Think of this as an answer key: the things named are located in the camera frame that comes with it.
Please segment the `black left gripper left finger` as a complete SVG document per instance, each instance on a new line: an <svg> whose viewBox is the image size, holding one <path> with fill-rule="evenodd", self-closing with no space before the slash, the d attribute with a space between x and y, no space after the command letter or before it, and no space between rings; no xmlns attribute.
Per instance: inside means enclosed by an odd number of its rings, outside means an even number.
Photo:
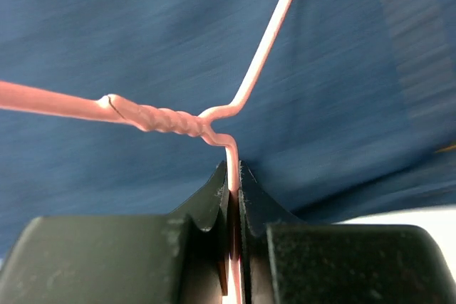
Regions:
<svg viewBox="0 0 456 304"><path fill-rule="evenodd" d="M1 267L3 303L221 303L228 291L225 163L169 214L42 216Z"/></svg>

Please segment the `navy blue trousers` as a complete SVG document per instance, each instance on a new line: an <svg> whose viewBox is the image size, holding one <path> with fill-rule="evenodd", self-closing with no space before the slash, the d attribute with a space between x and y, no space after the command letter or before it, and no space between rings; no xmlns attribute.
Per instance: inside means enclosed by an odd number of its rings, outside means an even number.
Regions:
<svg viewBox="0 0 456 304"><path fill-rule="evenodd" d="M199 114L229 103L277 0L1 0L1 78ZM455 203L455 0L293 0L236 138L305 221ZM176 134L1 113L1 252L41 215L174 209L224 159Z"/></svg>

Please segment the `pink wire hanger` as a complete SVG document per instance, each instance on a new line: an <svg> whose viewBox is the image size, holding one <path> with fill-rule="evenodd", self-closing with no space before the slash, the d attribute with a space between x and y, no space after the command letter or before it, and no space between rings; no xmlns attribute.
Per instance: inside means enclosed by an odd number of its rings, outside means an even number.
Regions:
<svg viewBox="0 0 456 304"><path fill-rule="evenodd" d="M244 303L242 242L239 223L239 192L241 189L239 152L236 140L231 135L216 133L212 129L212 123L215 120L234 117L247 103L292 1L278 0L233 100L227 105L207 108L198 116L169 108L139 105L114 94L105 95L100 100L89 100L6 81L1 82L1 109L125 124L134 126L143 132L174 132L190 137L201 137L211 146L224 147L227 160L227 187L230 191L228 217L231 220L228 229L230 237L229 294L225 302Z"/></svg>

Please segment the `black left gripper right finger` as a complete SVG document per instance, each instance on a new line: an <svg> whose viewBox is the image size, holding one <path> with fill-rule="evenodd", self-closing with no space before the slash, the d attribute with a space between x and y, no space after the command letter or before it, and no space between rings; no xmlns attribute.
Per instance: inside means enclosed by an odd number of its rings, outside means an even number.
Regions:
<svg viewBox="0 0 456 304"><path fill-rule="evenodd" d="M310 225L240 165L245 303L453 303L455 281L418 226Z"/></svg>

